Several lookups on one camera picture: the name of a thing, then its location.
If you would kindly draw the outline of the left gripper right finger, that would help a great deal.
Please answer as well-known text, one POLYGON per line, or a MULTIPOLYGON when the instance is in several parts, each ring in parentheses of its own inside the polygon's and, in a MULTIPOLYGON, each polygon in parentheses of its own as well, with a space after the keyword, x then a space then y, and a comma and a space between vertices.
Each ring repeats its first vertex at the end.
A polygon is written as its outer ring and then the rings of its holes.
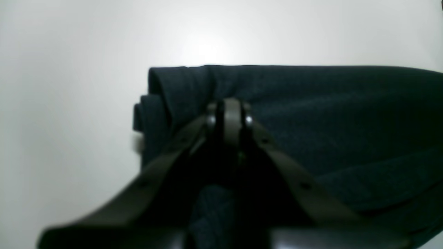
POLYGON ((223 145, 234 150, 239 195, 235 249, 409 249, 408 236, 356 214, 329 194, 253 118, 219 103, 223 145))

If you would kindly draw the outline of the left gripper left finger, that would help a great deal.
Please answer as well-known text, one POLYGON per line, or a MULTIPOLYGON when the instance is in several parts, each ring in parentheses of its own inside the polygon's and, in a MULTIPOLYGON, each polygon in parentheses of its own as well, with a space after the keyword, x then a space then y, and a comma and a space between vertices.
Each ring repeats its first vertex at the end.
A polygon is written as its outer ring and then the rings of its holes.
POLYGON ((197 189, 187 161, 214 131, 218 104, 178 132, 117 196, 92 214, 45 230, 39 249, 188 249, 187 216, 197 189))

